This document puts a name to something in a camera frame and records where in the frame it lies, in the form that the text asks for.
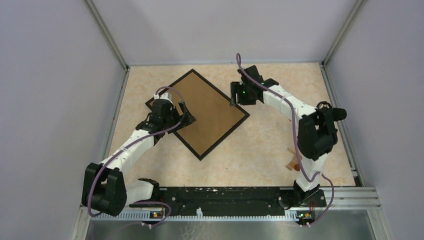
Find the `brown frame backing board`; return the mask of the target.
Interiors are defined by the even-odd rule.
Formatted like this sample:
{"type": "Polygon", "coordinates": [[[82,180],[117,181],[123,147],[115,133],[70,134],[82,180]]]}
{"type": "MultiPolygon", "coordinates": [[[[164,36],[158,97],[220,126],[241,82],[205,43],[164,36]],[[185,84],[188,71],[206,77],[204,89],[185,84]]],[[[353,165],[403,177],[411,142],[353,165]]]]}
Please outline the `brown frame backing board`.
{"type": "Polygon", "coordinates": [[[174,135],[202,161],[238,128],[250,114],[196,70],[191,69],[169,85],[179,91],[196,121],[174,135]]]}

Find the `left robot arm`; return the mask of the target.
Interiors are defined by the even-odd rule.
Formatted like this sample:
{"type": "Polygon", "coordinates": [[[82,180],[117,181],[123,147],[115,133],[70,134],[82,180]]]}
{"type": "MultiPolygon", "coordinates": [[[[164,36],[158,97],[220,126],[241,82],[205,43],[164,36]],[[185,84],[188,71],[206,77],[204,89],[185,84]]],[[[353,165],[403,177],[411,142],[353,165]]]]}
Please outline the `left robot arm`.
{"type": "Polygon", "coordinates": [[[81,203],[91,217],[119,215],[124,207],[143,201],[154,207],[160,202],[159,184],[148,178],[126,183],[125,175],[165,135],[195,122],[184,100],[174,105],[164,94],[153,101],[151,112],[128,140],[100,163],[90,163],[84,173],[81,203]]]}

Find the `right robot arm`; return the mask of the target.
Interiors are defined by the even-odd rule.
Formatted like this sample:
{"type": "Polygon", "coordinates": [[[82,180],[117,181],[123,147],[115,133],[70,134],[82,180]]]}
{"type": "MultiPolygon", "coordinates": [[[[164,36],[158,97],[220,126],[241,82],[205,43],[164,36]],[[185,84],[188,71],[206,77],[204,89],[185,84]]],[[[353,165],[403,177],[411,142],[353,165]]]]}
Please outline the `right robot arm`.
{"type": "Polygon", "coordinates": [[[230,84],[231,105],[255,105],[260,101],[291,120],[300,168],[294,184],[299,189],[293,192],[293,200],[299,206],[307,206],[314,198],[312,190],[320,184],[324,162],[338,143],[335,123],[346,118],[346,111],[327,101],[312,106],[299,100],[272,78],[263,79],[255,65],[237,72],[241,80],[230,84]]]}

